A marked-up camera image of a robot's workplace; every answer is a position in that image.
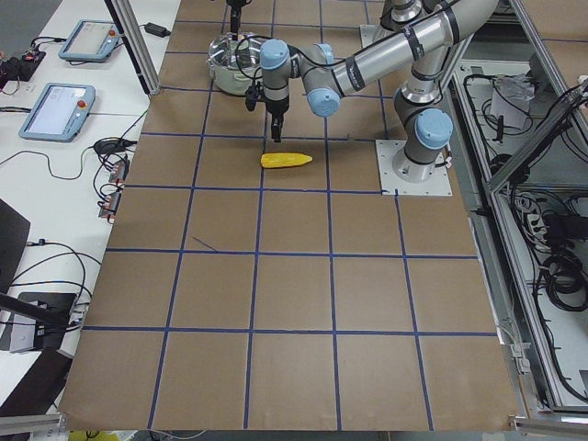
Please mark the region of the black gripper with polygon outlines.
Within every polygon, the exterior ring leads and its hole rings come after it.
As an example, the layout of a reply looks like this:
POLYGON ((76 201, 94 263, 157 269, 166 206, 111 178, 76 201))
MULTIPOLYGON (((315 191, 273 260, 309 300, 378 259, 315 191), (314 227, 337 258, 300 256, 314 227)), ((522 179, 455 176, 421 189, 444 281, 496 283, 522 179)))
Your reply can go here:
POLYGON ((238 40, 242 10, 250 3, 251 0, 226 0, 226 4, 231 12, 231 34, 233 40, 238 40))
POLYGON ((284 116, 289 110, 289 95, 283 98, 266 96, 266 111, 271 115, 271 138, 273 141, 281 141, 284 116))

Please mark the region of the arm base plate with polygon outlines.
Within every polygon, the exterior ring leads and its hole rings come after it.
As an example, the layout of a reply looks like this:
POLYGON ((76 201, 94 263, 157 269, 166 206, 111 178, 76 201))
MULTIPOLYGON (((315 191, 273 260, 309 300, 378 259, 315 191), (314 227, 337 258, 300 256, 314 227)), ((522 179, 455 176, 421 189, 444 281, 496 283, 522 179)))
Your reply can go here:
POLYGON ((390 30, 383 28, 381 25, 364 24, 359 27, 361 46, 366 48, 376 41, 382 40, 391 34, 390 30))
POLYGON ((405 140, 376 140, 381 193, 388 196, 452 197, 442 151, 431 164, 412 163, 405 140))

